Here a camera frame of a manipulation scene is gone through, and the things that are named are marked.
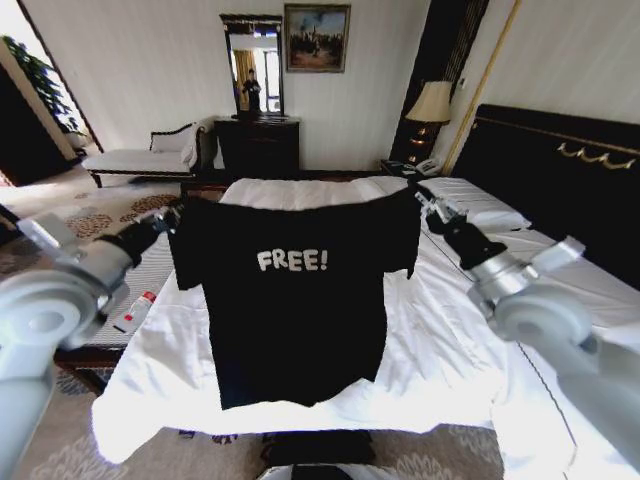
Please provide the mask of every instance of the mirror frame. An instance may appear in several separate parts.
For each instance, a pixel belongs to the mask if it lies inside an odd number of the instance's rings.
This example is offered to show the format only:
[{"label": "mirror frame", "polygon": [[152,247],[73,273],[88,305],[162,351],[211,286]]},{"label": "mirror frame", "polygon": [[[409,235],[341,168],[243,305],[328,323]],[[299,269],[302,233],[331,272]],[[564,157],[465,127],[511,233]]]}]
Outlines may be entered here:
[{"label": "mirror frame", "polygon": [[231,91],[235,90],[233,78],[233,66],[231,63],[231,38],[229,37],[229,28],[233,24],[247,24],[247,23],[272,23],[277,25],[277,44],[278,44],[278,69],[279,69],[279,82],[280,82],[280,112],[260,112],[260,114],[254,112],[247,112],[240,110],[240,103],[238,97],[234,94],[233,99],[236,103],[236,114],[238,117],[284,117],[284,84],[282,79],[282,15],[231,15],[221,14],[220,19],[224,28],[224,36],[227,44],[227,60],[229,61],[229,76],[231,78]]}]

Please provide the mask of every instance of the curtain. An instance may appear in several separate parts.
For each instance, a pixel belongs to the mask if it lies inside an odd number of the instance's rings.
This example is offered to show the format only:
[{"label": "curtain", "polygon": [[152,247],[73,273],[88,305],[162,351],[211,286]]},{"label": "curtain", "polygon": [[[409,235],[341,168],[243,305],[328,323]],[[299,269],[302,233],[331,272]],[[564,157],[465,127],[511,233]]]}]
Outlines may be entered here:
[{"label": "curtain", "polygon": [[238,95],[240,100],[240,110],[249,110],[249,93],[242,93],[244,82],[249,80],[249,70],[256,70],[256,63],[251,50],[234,50],[236,57],[236,70],[238,72]]}]

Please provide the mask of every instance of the picture frame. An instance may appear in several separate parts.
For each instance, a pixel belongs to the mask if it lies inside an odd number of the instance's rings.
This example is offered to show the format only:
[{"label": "picture frame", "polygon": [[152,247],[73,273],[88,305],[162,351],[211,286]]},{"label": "picture frame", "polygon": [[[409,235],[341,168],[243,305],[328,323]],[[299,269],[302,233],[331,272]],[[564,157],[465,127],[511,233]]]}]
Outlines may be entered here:
[{"label": "picture frame", "polygon": [[344,73],[349,4],[284,6],[287,72]]}]

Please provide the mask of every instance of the t-shirt sleeve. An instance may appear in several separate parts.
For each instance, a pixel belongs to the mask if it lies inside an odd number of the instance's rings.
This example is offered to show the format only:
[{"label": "t-shirt sleeve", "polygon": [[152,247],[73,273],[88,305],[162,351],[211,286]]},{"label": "t-shirt sleeve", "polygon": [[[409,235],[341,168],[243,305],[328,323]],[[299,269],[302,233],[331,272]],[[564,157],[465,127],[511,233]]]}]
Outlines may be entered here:
[{"label": "t-shirt sleeve", "polygon": [[178,288],[188,290],[202,283],[202,255],[206,250],[203,236],[206,229],[203,224],[210,221],[206,200],[189,198],[185,201],[180,223],[175,233],[169,234],[169,245],[173,266],[176,270]]},{"label": "t-shirt sleeve", "polygon": [[382,270],[407,269],[407,278],[411,278],[420,240],[420,202],[413,190],[406,188],[380,199],[374,212],[373,243]]}]

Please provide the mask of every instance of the bed frame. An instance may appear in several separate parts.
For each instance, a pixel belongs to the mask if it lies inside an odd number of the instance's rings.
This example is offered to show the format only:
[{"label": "bed frame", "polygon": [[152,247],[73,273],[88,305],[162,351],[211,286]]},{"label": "bed frame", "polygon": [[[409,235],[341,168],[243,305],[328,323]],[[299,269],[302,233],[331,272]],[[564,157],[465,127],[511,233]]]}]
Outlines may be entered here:
[{"label": "bed frame", "polygon": [[640,289],[640,125],[481,105],[452,175]]}]

